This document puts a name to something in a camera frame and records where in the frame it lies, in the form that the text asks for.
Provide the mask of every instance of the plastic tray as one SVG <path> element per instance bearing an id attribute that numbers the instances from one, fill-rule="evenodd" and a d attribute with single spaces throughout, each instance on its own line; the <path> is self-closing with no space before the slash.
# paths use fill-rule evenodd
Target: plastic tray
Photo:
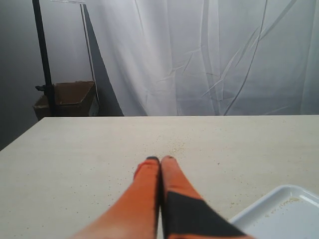
<path id="1" fill-rule="evenodd" d="M 283 185 L 230 223 L 258 239 L 319 239 L 319 196 L 298 186 Z"/>

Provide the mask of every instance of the brown box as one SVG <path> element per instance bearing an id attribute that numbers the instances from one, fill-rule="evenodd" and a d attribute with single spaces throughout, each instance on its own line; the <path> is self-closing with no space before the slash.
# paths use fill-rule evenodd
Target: brown box
<path id="1" fill-rule="evenodd" d="M 56 112 L 59 117 L 96 116 L 99 111 L 95 82 L 78 81 L 54 84 Z M 33 106 L 38 120 L 50 117 L 48 100 L 45 95 Z"/>

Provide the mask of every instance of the white backdrop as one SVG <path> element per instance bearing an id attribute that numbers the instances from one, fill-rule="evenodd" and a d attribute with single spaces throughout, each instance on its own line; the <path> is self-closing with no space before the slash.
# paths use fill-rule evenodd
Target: white backdrop
<path id="1" fill-rule="evenodd" d="M 85 0 L 126 116 L 319 114 L 316 0 Z"/>

